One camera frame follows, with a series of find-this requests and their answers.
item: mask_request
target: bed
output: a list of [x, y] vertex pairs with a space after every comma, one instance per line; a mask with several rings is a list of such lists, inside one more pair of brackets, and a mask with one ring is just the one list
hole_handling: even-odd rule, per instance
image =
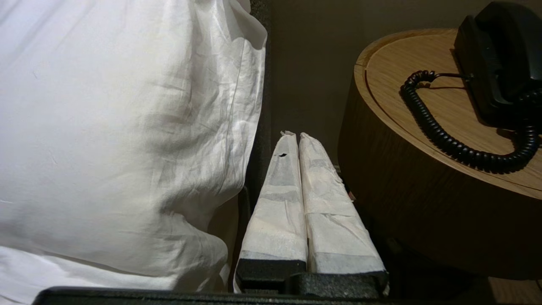
[[261, 112], [267, 34], [249, 12], [0, 4], [0, 304], [66, 285], [225, 289], [208, 230], [243, 188]]

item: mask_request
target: black cord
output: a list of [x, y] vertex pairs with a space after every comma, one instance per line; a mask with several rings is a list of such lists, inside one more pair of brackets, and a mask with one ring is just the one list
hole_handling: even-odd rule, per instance
[[[412, 74], [401, 86], [401, 97], [423, 133], [435, 146], [465, 165], [492, 173], [511, 173], [522, 169], [529, 163], [538, 149], [538, 133], [534, 124], [528, 118], [520, 120], [517, 130], [520, 135], [518, 146], [512, 153], [507, 155], [496, 155], [470, 148], [444, 131], [429, 112], [418, 93], [416, 93], [416, 87], [420, 82], [432, 82], [438, 77], [470, 78], [463, 74], [435, 74], [435, 71], [425, 70]], [[524, 100], [538, 98], [539, 96], [538, 93], [525, 94], [521, 98], [521, 102], [524, 103]]]

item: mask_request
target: white pillow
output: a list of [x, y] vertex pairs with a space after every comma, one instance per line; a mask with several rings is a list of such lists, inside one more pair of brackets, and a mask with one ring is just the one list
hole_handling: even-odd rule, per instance
[[213, 287], [227, 249], [205, 231], [243, 185], [263, 27], [233, 0], [8, 0], [0, 20], [0, 295]]

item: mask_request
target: black telephone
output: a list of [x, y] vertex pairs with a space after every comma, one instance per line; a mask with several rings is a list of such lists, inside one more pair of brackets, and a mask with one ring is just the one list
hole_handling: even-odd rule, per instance
[[[524, 6], [492, 2], [476, 18], [465, 18], [455, 55], [463, 74], [414, 73], [401, 87], [406, 105], [425, 135], [457, 161], [500, 174], [523, 168], [537, 152], [542, 131], [542, 20]], [[478, 151], [446, 133], [416, 93], [421, 81], [438, 77], [463, 78], [479, 117], [518, 133], [516, 150], [507, 155]]]

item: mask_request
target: beige wall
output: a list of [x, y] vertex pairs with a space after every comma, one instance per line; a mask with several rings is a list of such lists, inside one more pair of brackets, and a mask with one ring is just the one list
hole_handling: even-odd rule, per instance
[[[272, 143], [280, 130], [319, 139], [334, 164], [352, 67], [398, 31], [458, 27], [489, 0], [271, 0]], [[515, 1], [542, 16], [542, 0]]]

